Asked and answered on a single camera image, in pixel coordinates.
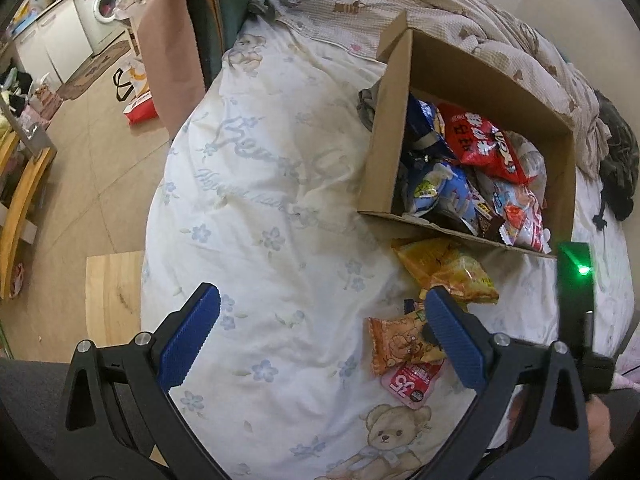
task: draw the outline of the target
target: cabinet door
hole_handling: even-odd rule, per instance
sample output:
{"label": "cabinet door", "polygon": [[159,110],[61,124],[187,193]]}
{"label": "cabinet door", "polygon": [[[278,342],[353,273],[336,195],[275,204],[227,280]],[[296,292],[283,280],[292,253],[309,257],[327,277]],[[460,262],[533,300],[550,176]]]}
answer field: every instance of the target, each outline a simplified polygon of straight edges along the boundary
{"label": "cabinet door", "polygon": [[52,85],[51,90],[56,91],[62,85],[56,69],[47,55],[44,40],[35,23],[24,30],[14,41],[18,56],[25,71],[34,81],[39,81],[49,74],[48,81]]}
{"label": "cabinet door", "polygon": [[63,82],[73,75],[93,51],[73,0],[66,0],[38,20],[47,53]]}

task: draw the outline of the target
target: washing machine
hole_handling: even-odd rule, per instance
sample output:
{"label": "washing machine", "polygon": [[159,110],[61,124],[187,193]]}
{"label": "washing machine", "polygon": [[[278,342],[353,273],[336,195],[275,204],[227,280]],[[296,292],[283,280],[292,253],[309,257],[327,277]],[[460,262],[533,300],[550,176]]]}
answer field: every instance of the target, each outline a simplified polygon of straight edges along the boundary
{"label": "washing machine", "polygon": [[95,54],[100,54],[124,32],[124,26],[115,19],[115,7],[120,0],[74,0],[76,10]]}

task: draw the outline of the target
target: white floral bed sheet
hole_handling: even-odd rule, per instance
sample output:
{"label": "white floral bed sheet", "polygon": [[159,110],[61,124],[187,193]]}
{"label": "white floral bed sheet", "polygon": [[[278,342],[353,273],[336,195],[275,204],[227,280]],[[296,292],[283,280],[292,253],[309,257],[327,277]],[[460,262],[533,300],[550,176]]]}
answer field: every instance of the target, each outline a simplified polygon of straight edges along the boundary
{"label": "white floral bed sheet", "polygon": [[[370,136],[357,92],[383,70],[249,21],[169,151],[148,217],[142,327],[201,282],[219,288],[222,314],[171,396],[233,479],[401,480],[473,399],[447,368],[430,409],[414,412],[370,373],[364,319],[398,316],[418,293],[388,225],[355,209]],[[579,171],[576,199],[574,239],[597,262],[595,346],[612,354],[634,307],[625,238],[608,212],[595,231],[599,183]],[[471,310],[491,331],[551,342],[555,263],[500,250],[479,259],[500,302]],[[504,435],[502,425],[495,440]]]}

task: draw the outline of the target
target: human hand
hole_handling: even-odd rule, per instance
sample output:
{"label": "human hand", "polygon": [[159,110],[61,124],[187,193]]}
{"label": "human hand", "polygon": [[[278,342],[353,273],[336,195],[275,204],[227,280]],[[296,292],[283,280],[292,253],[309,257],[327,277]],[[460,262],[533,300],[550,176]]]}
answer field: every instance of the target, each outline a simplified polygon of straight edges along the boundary
{"label": "human hand", "polygon": [[[508,435],[513,432],[526,395],[525,390],[520,392],[513,402],[507,414],[509,420]],[[592,396],[587,402],[587,424],[589,431],[589,472],[593,473],[613,452],[613,442],[609,437],[611,419],[609,409],[599,397]]]}

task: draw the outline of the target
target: beige patterned blanket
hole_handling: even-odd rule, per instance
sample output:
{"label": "beige patterned blanket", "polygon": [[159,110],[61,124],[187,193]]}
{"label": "beige patterned blanket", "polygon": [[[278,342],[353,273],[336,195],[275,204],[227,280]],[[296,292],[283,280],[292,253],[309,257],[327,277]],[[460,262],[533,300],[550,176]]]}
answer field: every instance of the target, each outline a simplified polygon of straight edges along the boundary
{"label": "beige patterned blanket", "polygon": [[[375,58],[380,32],[403,9],[409,24],[484,60],[512,77],[574,131],[578,167],[598,176],[609,128],[585,76],[553,44],[488,0],[261,0],[263,15],[356,56]],[[469,81],[469,84],[482,82]]]}

